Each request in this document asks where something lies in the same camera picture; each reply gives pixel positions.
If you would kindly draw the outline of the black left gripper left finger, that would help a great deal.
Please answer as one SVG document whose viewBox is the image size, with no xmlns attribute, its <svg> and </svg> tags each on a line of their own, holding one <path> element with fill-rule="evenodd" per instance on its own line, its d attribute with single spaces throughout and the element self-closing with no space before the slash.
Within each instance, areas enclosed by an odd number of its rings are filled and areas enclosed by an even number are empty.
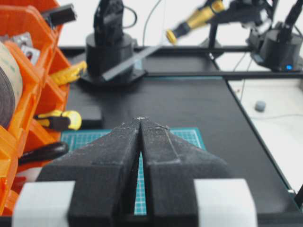
<svg viewBox="0 0 303 227">
<path fill-rule="evenodd" d="M 136 172 L 141 121 L 109 134 L 44 166 L 26 183 L 12 216 L 14 227 L 111 227 L 120 199 Z"/>
</svg>

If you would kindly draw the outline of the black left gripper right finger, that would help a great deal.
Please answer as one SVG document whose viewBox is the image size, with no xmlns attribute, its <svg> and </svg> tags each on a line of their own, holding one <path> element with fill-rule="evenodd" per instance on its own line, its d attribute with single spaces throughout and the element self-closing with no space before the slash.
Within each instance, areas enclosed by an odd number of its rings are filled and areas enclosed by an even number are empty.
<svg viewBox="0 0 303 227">
<path fill-rule="evenodd" d="M 147 211 L 157 227 L 255 227 L 244 179 L 221 158 L 141 119 Z"/>
</svg>

